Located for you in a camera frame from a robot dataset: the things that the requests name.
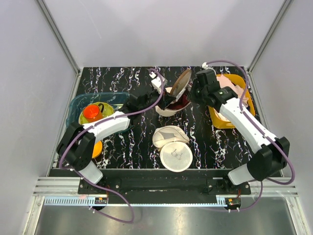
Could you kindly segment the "dark maroon bra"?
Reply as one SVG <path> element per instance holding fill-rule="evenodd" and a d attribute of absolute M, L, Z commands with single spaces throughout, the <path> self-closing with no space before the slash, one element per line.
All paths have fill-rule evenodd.
<path fill-rule="evenodd" d="M 183 94 L 177 102 L 170 104 L 167 107 L 167 109 L 169 109 L 169 110 L 181 110 L 181 109 L 184 109 L 189 104 L 190 104 L 190 102 L 187 99 L 187 95 Z"/>

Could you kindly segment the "pale pink bra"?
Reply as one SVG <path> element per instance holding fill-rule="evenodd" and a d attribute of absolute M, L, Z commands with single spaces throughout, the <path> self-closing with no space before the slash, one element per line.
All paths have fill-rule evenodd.
<path fill-rule="evenodd" d="M 217 76 L 217 80 L 221 88 L 230 87 L 237 94 L 238 98 L 241 98 L 241 96 L 243 95 L 244 89 L 241 88 L 239 85 L 234 85 L 231 80 L 226 76 Z"/>

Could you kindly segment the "cream laundry bag brown trim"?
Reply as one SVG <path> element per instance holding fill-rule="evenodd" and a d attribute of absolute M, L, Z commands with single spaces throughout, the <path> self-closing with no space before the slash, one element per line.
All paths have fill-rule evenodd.
<path fill-rule="evenodd" d="M 164 96 L 155 107 L 156 112 L 163 117 L 171 117 L 185 109 L 190 101 L 187 99 L 191 91 L 192 71 L 186 69 L 172 87 L 164 89 Z"/>

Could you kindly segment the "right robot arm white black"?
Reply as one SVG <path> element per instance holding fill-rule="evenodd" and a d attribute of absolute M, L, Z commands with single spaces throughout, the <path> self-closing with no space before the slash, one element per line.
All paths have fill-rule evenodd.
<path fill-rule="evenodd" d="M 254 154 L 247 164 L 228 173 L 222 181 L 224 192 L 233 194 L 240 184 L 251 180 L 261 182 L 286 167 L 290 148 L 287 138 L 277 138 L 258 122 L 240 103 L 240 98 L 231 87 L 221 88 L 212 69 L 196 74 L 188 99 L 221 113 L 241 133 Z"/>

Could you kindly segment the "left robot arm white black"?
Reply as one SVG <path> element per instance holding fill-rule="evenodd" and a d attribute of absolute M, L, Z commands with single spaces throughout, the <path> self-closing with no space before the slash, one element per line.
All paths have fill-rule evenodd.
<path fill-rule="evenodd" d="M 73 170 L 89 181 L 89 189 L 96 194 L 105 190 L 103 173 L 92 161 L 94 146 L 104 138 L 124 130 L 135 124 L 135 119 L 143 112 L 155 106 L 166 108 L 176 100 L 167 91 L 157 90 L 147 94 L 129 95 L 123 106 L 112 115 L 84 125 L 71 123 L 57 146 L 57 154 L 61 157 L 59 167 L 66 161 Z"/>

